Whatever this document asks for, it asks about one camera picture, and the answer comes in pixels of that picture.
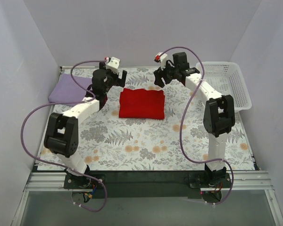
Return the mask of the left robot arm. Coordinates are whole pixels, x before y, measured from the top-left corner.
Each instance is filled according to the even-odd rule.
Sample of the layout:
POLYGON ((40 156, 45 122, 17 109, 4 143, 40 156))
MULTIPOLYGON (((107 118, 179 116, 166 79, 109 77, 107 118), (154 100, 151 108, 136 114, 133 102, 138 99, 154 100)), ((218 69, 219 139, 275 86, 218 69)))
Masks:
POLYGON ((52 113, 49 117, 44 146, 61 159, 65 173, 80 188, 101 187, 101 178, 91 178, 90 168, 77 148, 79 125, 106 104, 107 93, 113 86, 125 86, 127 71, 119 71, 120 59, 107 57, 92 74, 92 83, 86 90, 81 104, 63 113, 52 113))

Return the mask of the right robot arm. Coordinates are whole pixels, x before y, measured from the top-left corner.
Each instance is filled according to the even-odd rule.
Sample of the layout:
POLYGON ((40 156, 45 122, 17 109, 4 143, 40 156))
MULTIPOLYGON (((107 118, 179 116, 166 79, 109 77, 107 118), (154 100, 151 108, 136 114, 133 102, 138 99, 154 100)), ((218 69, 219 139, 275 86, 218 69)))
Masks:
POLYGON ((235 125, 234 101, 231 95, 223 95, 204 80, 204 65, 198 70, 191 68, 185 52, 173 54, 170 62, 166 53, 159 52, 155 62, 160 67, 154 71, 155 85, 164 87, 172 80, 178 80, 193 91, 204 104, 203 125, 208 133, 208 159, 203 161, 204 173, 200 181, 215 187, 226 178, 226 140, 235 125))

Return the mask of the red t shirt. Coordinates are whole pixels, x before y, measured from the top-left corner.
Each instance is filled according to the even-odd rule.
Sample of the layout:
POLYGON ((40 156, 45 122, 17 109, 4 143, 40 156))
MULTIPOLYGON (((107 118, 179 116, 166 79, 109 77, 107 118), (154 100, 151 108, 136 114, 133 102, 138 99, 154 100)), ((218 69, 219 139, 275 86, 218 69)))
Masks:
POLYGON ((162 90, 127 89, 120 93, 119 118, 165 118, 165 95, 162 90))

